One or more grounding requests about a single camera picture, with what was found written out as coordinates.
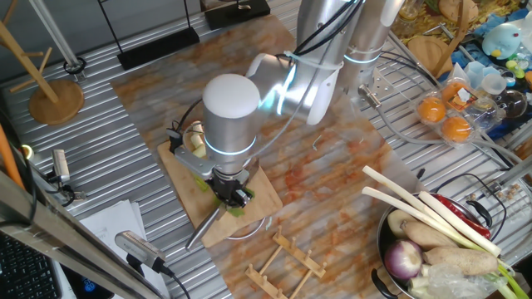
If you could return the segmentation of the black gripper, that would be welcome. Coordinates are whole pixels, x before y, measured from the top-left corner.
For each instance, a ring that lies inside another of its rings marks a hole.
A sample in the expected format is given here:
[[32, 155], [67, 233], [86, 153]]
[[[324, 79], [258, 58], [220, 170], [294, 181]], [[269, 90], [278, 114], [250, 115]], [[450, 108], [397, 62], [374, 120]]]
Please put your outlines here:
[[[232, 206], [235, 201], [238, 207], [244, 208], [254, 198], [254, 192], [245, 188], [248, 181], [248, 170], [241, 170], [235, 174], [225, 174], [215, 170], [209, 180], [209, 186], [214, 188], [213, 192], [221, 203]], [[234, 201], [231, 192], [226, 189], [236, 189]]]

